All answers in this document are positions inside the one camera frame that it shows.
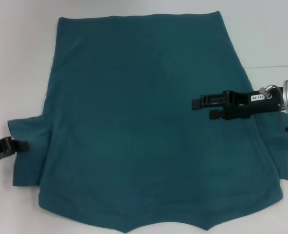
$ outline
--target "white surface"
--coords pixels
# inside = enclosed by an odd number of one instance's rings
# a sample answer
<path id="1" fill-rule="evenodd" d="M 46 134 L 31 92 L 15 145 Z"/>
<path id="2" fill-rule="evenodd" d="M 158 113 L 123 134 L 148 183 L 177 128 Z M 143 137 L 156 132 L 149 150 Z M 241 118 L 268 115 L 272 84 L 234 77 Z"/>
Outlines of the white surface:
<path id="1" fill-rule="evenodd" d="M 184 14 L 221 11 L 255 89 L 282 85 L 288 67 L 288 0 L 0 0 L 0 138 L 6 121 L 39 115 L 45 97 L 59 17 Z M 0 161 L 0 234 L 110 234 L 38 207 L 37 188 L 12 187 L 14 157 Z M 218 225 L 208 234 L 288 233 L 288 181 L 284 199 L 253 215 Z M 160 223 L 133 234 L 201 234 L 179 223 Z"/>

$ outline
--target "white label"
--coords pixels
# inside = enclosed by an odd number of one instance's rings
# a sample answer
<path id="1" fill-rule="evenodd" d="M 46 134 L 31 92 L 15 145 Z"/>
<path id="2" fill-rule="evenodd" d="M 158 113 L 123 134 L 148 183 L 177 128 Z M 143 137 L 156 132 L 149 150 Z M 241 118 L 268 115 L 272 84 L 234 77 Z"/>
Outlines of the white label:
<path id="1" fill-rule="evenodd" d="M 251 101 L 259 101 L 259 100 L 264 100 L 264 99 L 265 99 L 265 96 L 263 94 L 251 96 Z"/>

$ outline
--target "white table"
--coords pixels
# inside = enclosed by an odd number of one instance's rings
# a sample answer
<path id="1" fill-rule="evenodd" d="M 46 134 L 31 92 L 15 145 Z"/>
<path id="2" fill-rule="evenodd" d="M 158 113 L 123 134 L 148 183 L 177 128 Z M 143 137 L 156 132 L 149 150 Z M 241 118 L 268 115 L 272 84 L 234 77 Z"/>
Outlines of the white table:
<path id="1" fill-rule="evenodd" d="M 6 122 L 41 114 L 55 47 L 57 20 L 221 11 L 255 89 L 288 79 L 288 0 L 0 0 L 0 138 Z M 109 234 L 38 207 L 38 188 L 12 186 L 14 156 L 0 161 L 0 234 Z M 284 199 L 258 213 L 218 225 L 208 234 L 288 233 Z M 181 223 L 159 223 L 134 234 L 201 234 Z"/>

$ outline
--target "t-shirt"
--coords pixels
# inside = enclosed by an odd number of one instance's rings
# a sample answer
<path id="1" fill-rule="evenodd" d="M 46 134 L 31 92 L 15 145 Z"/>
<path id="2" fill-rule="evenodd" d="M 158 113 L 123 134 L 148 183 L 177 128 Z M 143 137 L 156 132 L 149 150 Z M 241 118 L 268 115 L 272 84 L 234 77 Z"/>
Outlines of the t-shirt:
<path id="1" fill-rule="evenodd" d="M 121 232 L 207 230 L 264 209 L 283 196 L 288 133 L 277 113 L 191 110 L 224 90 L 252 87 L 220 12 L 60 18 L 43 114 L 8 123 L 30 145 L 14 185 L 40 186 L 48 211 Z"/>

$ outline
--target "teal fabric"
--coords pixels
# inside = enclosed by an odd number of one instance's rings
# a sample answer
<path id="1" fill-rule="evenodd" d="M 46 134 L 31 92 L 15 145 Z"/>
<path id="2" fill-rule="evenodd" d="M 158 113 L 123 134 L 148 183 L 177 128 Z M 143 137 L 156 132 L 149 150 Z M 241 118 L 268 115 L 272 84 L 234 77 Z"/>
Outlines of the teal fabric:
<path id="1" fill-rule="evenodd" d="M 209 120 L 191 100 L 250 82 L 221 14 L 60 18 L 43 114 L 8 122 L 28 140 L 14 185 L 56 214 L 128 232 L 205 230 L 264 209 L 288 179 L 277 113 Z M 288 126 L 288 116 L 283 116 Z"/>

